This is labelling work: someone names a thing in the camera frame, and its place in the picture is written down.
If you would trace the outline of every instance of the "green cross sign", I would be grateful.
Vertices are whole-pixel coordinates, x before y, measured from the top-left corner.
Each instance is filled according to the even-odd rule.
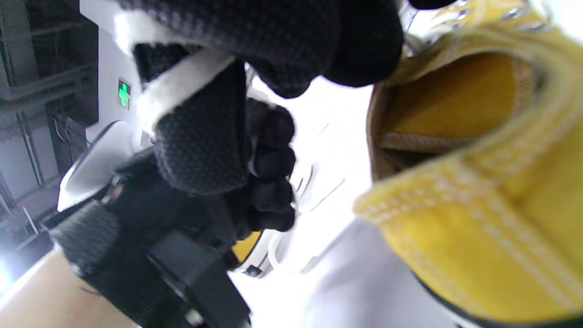
[[[124,108],[128,108],[132,93],[132,86],[120,80],[118,83],[118,88],[119,88],[118,103]]]

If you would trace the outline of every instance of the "skin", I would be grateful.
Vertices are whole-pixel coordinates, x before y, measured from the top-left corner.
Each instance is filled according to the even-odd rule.
[[[137,328],[73,274],[53,250],[29,270],[0,303],[2,328]]]

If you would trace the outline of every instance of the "white cloth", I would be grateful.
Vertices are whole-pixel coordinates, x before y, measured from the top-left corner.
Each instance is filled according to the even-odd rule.
[[[262,83],[254,87],[294,115],[294,148],[302,161],[314,161],[312,197],[339,177],[346,181],[298,219],[289,240],[282,264],[319,255],[307,273],[275,270],[260,280],[231,275],[253,312],[253,328],[454,328],[379,230],[352,214],[354,199],[371,184],[364,127],[372,88],[318,78],[301,97],[284,100]]]

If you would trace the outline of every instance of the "yellow fabric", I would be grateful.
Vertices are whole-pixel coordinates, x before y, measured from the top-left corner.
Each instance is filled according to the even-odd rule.
[[[468,24],[376,86],[378,182],[355,211],[471,315],[548,322],[583,313],[583,50],[557,29],[528,31],[547,23],[532,11],[500,20],[518,5],[468,1]],[[395,175],[381,150],[403,132],[476,141]]]
[[[233,247],[231,247],[237,260],[239,260],[239,263],[243,263],[247,260],[251,252],[253,252],[259,237],[261,237],[260,232],[253,232],[249,237],[239,240]]]

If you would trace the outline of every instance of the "green light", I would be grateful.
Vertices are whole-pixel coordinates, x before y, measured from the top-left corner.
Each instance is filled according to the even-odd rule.
[[[121,105],[124,107],[128,107],[129,93],[128,93],[128,86],[125,83],[122,83],[122,88],[120,89],[120,99],[121,99]]]

